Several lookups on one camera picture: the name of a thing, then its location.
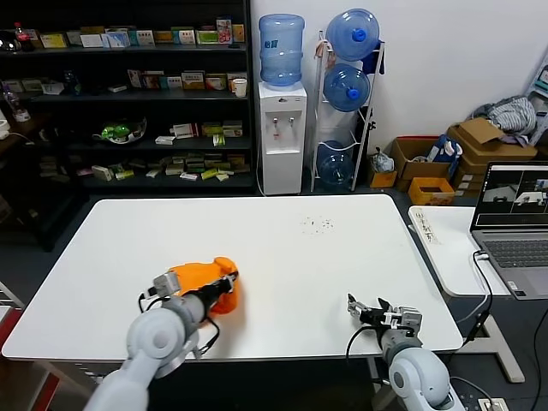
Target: table leg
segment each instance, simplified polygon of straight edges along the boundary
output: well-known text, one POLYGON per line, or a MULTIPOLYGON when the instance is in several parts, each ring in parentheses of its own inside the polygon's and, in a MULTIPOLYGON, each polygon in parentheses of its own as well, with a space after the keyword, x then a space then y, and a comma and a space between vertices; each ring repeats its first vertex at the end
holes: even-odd
POLYGON ((483 325, 487 337, 478 337, 456 351, 458 354, 496 354, 510 383, 524 383, 525 376, 504 339, 497 321, 490 315, 483 325))
POLYGON ((75 364, 49 361, 38 361, 38 363, 61 381, 70 384, 85 398, 90 398, 97 387, 95 381, 88 377, 75 364))

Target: orange object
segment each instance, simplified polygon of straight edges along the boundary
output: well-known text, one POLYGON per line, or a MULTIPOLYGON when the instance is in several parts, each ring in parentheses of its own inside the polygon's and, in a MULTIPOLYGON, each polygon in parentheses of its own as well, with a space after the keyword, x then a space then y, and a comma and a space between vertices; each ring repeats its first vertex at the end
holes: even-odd
POLYGON ((415 177, 408 194, 416 206, 450 206, 455 197, 447 180, 435 177, 415 177))
MULTIPOLYGON (((188 263, 172 267, 170 271, 176 273, 179 285, 181 285, 179 295, 183 295, 188 291, 213 283, 231 272, 238 271, 238 268, 232 260, 226 257, 216 257, 210 264, 188 263)), ((238 306, 239 288, 239 281, 236 280, 234 291, 230 294, 222 295, 217 304, 211 309, 211 312, 227 314, 234 310, 238 306)))

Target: laptop screen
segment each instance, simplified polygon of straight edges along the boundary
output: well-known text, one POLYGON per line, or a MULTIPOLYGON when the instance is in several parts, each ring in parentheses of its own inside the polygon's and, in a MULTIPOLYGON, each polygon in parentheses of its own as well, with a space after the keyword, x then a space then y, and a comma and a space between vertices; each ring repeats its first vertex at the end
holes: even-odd
POLYGON ((489 164, 475 229, 548 229, 548 163, 489 164))

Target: paper cup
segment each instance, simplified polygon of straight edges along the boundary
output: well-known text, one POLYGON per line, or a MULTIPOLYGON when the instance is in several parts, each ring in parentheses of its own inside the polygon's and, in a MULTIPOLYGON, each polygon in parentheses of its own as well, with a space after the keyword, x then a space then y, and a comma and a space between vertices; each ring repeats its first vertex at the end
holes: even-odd
POLYGON ((233 79, 232 84, 234 84, 234 90, 236 97, 246 97, 247 90, 247 80, 246 79, 233 79))

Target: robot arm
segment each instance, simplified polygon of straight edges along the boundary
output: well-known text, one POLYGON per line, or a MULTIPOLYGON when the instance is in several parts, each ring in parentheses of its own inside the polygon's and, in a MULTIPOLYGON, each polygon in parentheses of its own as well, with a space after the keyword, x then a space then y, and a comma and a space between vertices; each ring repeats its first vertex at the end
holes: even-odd
POLYGON ((129 327, 128 359, 95 390, 84 411, 139 411, 148 405, 148 385, 179 367, 190 352, 199 359, 211 346, 198 348, 198 328, 210 309, 234 289, 233 272, 214 283, 175 296, 181 289, 168 272, 154 280, 162 307, 142 313, 129 327))
POLYGON ((371 308, 348 295, 348 311, 370 324, 389 365, 390 385, 408 411, 464 411, 445 364, 417 337, 422 315, 411 307, 393 307, 378 299, 371 308))

